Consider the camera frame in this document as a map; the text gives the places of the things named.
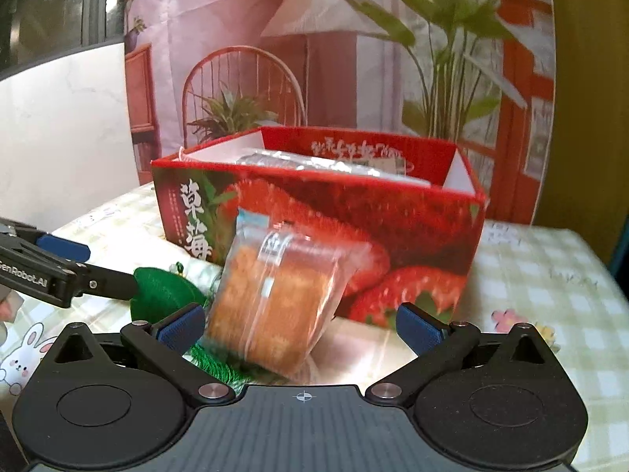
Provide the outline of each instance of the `bunny sticker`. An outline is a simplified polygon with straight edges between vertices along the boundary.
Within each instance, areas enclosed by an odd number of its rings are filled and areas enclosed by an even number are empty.
[[[19,396],[33,371],[57,337],[37,344],[43,334],[43,324],[36,323],[24,336],[22,344],[6,356],[0,364],[0,381],[9,385],[9,393]]]

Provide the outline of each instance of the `chinese characters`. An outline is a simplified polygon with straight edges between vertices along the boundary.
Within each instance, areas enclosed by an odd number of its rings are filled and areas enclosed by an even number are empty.
[[[212,247],[208,243],[205,232],[208,227],[199,219],[199,214],[204,214],[205,209],[201,204],[202,200],[199,193],[199,185],[192,179],[188,184],[182,184],[180,188],[180,196],[186,207],[186,215],[188,217],[188,225],[186,231],[187,245],[184,248],[197,259],[206,260],[212,253]]]
[[[325,142],[312,142],[311,149],[314,155],[333,155],[336,159],[348,158],[350,161],[357,159],[373,159],[373,158],[402,158],[402,152],[394,147],[384,143],[371,145],[367,140],[363,140],[361,144],[345,143],[344,140],[334,142],[333,138],[327,136]]]

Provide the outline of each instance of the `checkered tablecloth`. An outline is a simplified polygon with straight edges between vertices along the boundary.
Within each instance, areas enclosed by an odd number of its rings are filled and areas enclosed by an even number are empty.
[[[108,236],[121,228],[162,234],[152,185],[97,208],[56,234],[88,244],[90,262],[98,264]],[[559,361],[589,413],[574,467],[581,472],[629,470],[629,303],[580,237],[566,230],[487,222],[455,317],[485,332],[509,327],[514,318],[554,331]],[[116,332],[130,322],[128,304],[84,296],[71,309],[60,310],[26,298],[15,323],[8,325],[0,359],[20,347],[37,324],[43,331],[33,344],[58,335],[71,321],[85,321],[93,332]],[[323,383],[355,383],[364,390],[414,355],[392,332],[336,318],[313,358]],[[16,398],[1,381],[0,408],[9,420]]]

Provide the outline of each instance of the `metal screw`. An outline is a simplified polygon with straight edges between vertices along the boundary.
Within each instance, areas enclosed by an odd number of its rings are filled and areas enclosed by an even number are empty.
[[[205,399],[220,399],[230,393],[230,388],[222,383],[206,383],[199,387],[199,395]]]
[[[380,399],[393,399],[402,393],[402,389],[395,383],[378,383],[371,387],[371,393]]]

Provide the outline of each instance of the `red gift box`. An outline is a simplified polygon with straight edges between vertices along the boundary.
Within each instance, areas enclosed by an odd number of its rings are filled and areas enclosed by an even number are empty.
[[[425,185],[326,170],[237,165],[271,149],[375,166],[402,165]],[[456,144],[316,127],[261,127],[152,162],[166,239],[224,264],[239,210],[291,221],[321,239],[369,242],[337,315],[392,327],[405,301],[448,321],[480,240],[487,197]]]

